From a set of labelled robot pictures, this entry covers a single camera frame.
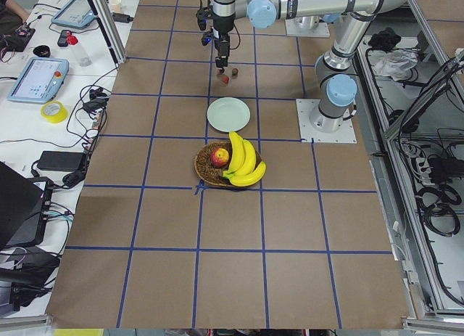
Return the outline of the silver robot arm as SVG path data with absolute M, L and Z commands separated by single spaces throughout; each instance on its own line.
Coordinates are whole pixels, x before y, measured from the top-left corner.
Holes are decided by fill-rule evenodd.
M 375 17 L 367 12 L 348 12 L 337 23 L 333 46 L 315 64 L 321 99 L 310 113 L 310 121 L 323 133 L 331 134 L 340 128 L 346 110 L 355 100 L 357 82 L 347 71 Z
M 323 55 L 326 67 L 348 69 L 361 38 L 376 15 L 399 7 L 407 0 L 212 0 L 212 30 L 217 56 L 216 67 L 228 66 L 229 33 L 237 19 L 248 17 L 253 27 L 265 29 L 276 20 L 345 14 L 340 32 Z

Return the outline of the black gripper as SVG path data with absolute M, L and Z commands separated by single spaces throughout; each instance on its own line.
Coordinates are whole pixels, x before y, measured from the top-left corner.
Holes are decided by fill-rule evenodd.
M 214 0 L 212 2 L 213 29 L 217 33 L 218 56 L 215 58 L 217 68 L 228 67 L 228 56 L 230 54 L 230 37 L 228 34 L 233 30 L 235 16 L 235 0 L 230 2 Z

